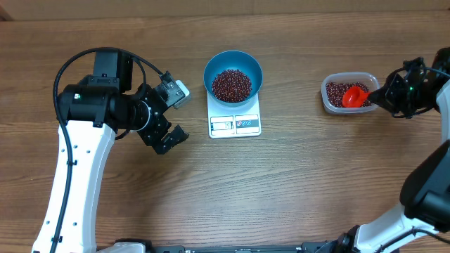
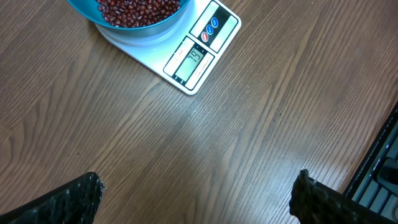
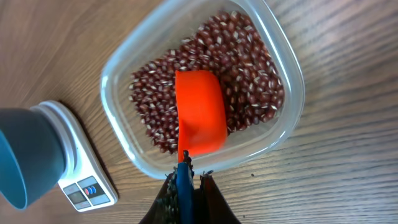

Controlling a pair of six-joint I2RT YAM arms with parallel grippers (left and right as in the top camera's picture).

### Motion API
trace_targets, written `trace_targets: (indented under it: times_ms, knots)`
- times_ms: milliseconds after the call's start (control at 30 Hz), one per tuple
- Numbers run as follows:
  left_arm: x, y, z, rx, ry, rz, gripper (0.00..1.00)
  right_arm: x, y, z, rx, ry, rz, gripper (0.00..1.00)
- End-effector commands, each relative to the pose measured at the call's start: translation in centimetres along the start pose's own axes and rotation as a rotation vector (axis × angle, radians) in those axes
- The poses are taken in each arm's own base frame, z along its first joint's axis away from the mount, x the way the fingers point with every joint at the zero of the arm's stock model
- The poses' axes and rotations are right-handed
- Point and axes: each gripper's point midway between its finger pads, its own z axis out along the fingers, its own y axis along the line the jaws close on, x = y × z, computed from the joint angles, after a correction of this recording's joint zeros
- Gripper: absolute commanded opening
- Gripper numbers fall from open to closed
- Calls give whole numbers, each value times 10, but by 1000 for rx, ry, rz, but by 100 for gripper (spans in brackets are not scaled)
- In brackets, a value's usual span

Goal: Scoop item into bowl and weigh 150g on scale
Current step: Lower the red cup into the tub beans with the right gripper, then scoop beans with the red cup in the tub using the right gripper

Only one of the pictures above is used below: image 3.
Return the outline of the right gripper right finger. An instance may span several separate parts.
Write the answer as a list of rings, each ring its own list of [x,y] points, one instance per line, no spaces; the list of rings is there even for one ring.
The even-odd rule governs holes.
[[[193,220],[197,224],[241,224],[230,209],[212,176],[200,176],[200,187],[193,191]]]

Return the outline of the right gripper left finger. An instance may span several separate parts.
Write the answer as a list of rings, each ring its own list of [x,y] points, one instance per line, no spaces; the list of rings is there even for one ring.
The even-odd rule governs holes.
[[[180,214],[177,197],[177,169],[168,175],[149,211],[139,224],[177,224]]]

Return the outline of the red measuring scoop blue handle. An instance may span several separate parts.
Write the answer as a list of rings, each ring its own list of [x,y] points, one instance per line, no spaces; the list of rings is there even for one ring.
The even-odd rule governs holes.
[[[175,72],[178,112],[177,199],[181,223],[193,223],[193,171],[188,157],[219,150],[227,138],[218,79],[209,71]]]

